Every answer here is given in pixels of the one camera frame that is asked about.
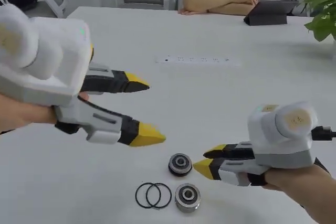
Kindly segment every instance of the tablet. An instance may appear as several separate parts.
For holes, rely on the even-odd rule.
[[[298,4],[298,1],[259,2],[244,18],[244,22],[249,26],[285,25],[287,14]]]

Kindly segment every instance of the electrical outlet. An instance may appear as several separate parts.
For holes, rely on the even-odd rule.
[[[241,63],[236,59],[219,58],[219,57],[181,57],[181,56],[161,56],[157,57],[156,62],[159,63],[193,63],[200,65],[230,65],[240,66]]]

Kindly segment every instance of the white desk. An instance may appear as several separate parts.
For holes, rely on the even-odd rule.
[[[167,171],[177,152],[199,161],[213,146],[246,141],[247,116],[260,103],[309,100],[321,124],[336,128],[336,65],[327,59],[332,40],[315,42],[303,26],[308,19],[252,28],[241,17],[90,7],[70,17],[90,25],[96,62],[136,73],[152,85],[146,92],[91,100],[157,124],[167,140],[137,149],[95,145],[85,141],[83,132],[68,136],[41,125],[3,135],[2,223],[313,224],[281,193],[210,181],[196,171],[176,179]],[[237,57],[242,66],[155,63],[156,56],[168,54]],[[335,143],[315,146],[336,174]],[[174,202],[161,211],[142,209],[134,201],[142,182],[164,182],[173,192],[182,183],[193,183],[200,189],[201,206],[190,216]]]

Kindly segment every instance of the metal bearing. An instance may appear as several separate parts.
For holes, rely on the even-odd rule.
[[[192,170],[193,163],[187,155],[177,153],[170,158],[168,168],[173,175],[183,177]]]
[[[201,202],[200,191],[192,184],[182,184],[176,189],[175,203],[177,208],[184,213],[196,211]]]

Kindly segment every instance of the o-ring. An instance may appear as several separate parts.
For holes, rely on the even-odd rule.
[[[170,197],[169,197],[169,201],[168,201],[165,205],[163,205],[163,206],[158,206],[158,207],[157,207],[157,203],[152,205],[152,204],[149,202],[149,200],[148,200],[148,192],[149,192],[149,190],[150,190],[153,186],[156,186],[156,187],[157,187],[157,186],[163,186],[163,187],[165,187],[165,188],[168,189],[169,194],[170,194]],[[148,205],[150,205],[152,208],[155,208],[155,209],[163,209],[163,208],[166,208],[166,207],[169,205],[169,203],[172,201],[172,197],[173,197],[172,191],[171,191],[170,188],[169,188],[166,184],[164,184],[164,183],[155,183],[155,184],[152,184],[152,185],[147,189],[147,191],[146,191],[146,201],[147,201]]]
[[[139,202],[139,200],[138,200],[138,192],[139,192],[140,188],[143,187],[143,186],[146,186],[146,185],[151,185],[150,188],[154,186],[154,187],[156,187],[157,190],[159,191],[159,199],[158,199],[157,202],[156,202],[155,204],[153,204],[153,205],[152,205],[152,204],[149,204],[149,202],[148,202],[148,200],[147,200],[147,194],[146,194],[146,201],[148,202],[149,206],[145,206],[145,205],[141,204],[141,203]],[[143,183],[143,184],[141,184],[141,185],[136,189],[136,191],[135,191],[135,201],[136,201],[136,203],[137,203],[140,207],[145,208],[145,209],[150,209],[150,208],[156,207],[156,206],[158,205],[158,203],[161,201],[161,190],[160,190],[159,187],[158,187],[156,184],[154,184],[154,183],[149,183],[149,182],[147,182],[147,183]]]

